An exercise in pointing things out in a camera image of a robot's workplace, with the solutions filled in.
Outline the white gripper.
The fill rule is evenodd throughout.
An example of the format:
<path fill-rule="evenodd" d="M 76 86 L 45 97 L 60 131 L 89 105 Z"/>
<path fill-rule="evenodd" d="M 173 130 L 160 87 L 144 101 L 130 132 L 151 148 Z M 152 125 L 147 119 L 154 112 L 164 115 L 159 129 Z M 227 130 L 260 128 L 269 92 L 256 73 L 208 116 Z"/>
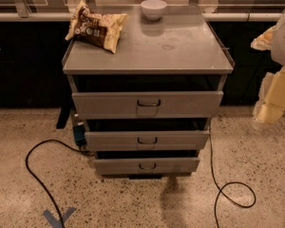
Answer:
<path fill-rule="evenodd" d="M 251 43 L 256 50 L 271 50 L 275 26 L 268 28 Z M 285 113 L 285 66 L 276 74 L 268 72 L 262 80 L 253 111 L 252 126 L 265 130 L 276 124 Z"/>

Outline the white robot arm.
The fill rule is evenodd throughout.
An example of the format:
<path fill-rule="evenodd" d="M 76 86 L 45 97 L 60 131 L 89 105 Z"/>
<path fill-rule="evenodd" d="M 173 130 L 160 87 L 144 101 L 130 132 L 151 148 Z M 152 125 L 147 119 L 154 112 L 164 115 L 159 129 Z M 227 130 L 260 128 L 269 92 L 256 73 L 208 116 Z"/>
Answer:
<path fill-rule="evenodd" d="M 253 128 L 265 130 L 285 113 L 285 11 L 273 27 L 251 43 L 251 48 L 270 50 L 272 60 L 282 65 L 279 72 L 266 73 L 253 111 Z"/>

